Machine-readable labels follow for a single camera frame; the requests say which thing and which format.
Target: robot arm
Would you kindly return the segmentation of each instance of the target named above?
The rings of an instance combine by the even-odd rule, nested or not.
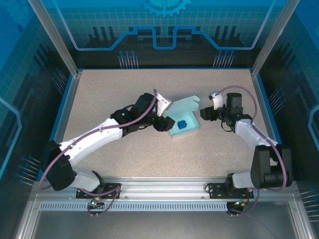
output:
[[[228,93],[226,105],[218,92],[210,93],[209,99],[213,101],[213,106],[200,110],[200,116],[204,120],[221,120],[222,124],[226,123],[232,132],[255,150],[251,171],[229,174],[225,181],[226,188],[231,191],[240,188],[281,187],[283,173],[272,145],[280,153],[287,174],[286,186],[290,186],[293,181],[290,149],[270,139],[252,122],[249,115],[243,114],[241,94]],[[271,160],[277,165],[271,166]]]
[[[60,144],[54,141],[49,142],[45,147],[42,158],[41,169],[43,171],[58,154],[81,138],[49,170],[47,179],[53,189],[59,191],[66,187],[75,187],[96,194],[102,193],[105,185],[102,177],[95,171],[90,172],[79,169],[76,167],[76,164],[103,145],[141,128],[152,125],[159,132],[170,130],[175,121],[170,117],[164,118],[162,115],[171,105],[171,101],[158,93],[156,94],[155,106],[140,121],[125,127],[113,127],[102,130],[107,126],[123,125],[137,119],[151,105],[153,98],[153,95],[145,93],[139,97],[134,105],[115,111],[111,114],[110,118],[85,134]]]

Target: gear logo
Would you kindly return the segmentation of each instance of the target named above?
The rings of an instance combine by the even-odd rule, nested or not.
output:
[[[19,25],[29,16],[27,0],[0,0],[0,7],[5,7]]]
[[[150,14],[155,13],[155,16],[167,15],[173,16],[179,14],[181,9],[186,9],[186,4],[190,4],[190,0],[142,0],[145,10],[149,10]]]

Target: beige work surface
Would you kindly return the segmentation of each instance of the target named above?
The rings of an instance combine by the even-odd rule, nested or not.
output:
[[[199,108],[210,105],[208,94],[230,85],[240,85],[256,95],[248,70],[84,70],[74,99],[64,140],[72,139],[96,127],[114,111],[134,104],[153,89],[177,101],[198,96]],[[244,113],[254,113],[247,93]],[[133,132],[101,147],[77,166],[95,170],[102,176],[226,176],[230,172],[250,170],[253,150],[243,139],[225,132],[220,121],[204,121],[195,113],[199,130],[171,138],[169,132],[153,127]],[[260,109],[256,124],[266,132]]]

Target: light blue container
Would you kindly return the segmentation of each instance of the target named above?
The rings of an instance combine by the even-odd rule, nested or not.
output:
[[[169,131],[173,138],[193,132],[199,128],[199,124],[193,113],[193,111],[198,111],[199,104],[197,102],[199,101],[200,99],[197,96],[175,101],[169,110],[164,113],[165,117],[169,116],[175,120],[173,128]],[[187,126],[179,129],[177,123],[181,120],[186,121]]]

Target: metal base plate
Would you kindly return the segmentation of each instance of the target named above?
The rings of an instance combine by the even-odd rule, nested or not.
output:
[[[121,186],[120,183],[106,183],[103,192],[111,191],[112,189],[115,189],[115,188],[120,187],[120,186]],[[101,199],[113,199],[115,197],[115,195],[116,195],[116,191],[114,191],[113,193],[102,196]],[[76,191],[75,197],[77,199],[93,199],[92,196],[87,195],[86,193],[83,193],[81,190]]]
[[[246,189],[237,189],[230,195],[227,193],[224,183],[209,183],[206,185],[207,192],[209,192],[210,199],[246,199]],[[253,192],[249,193],[249,198],[254,198]]]

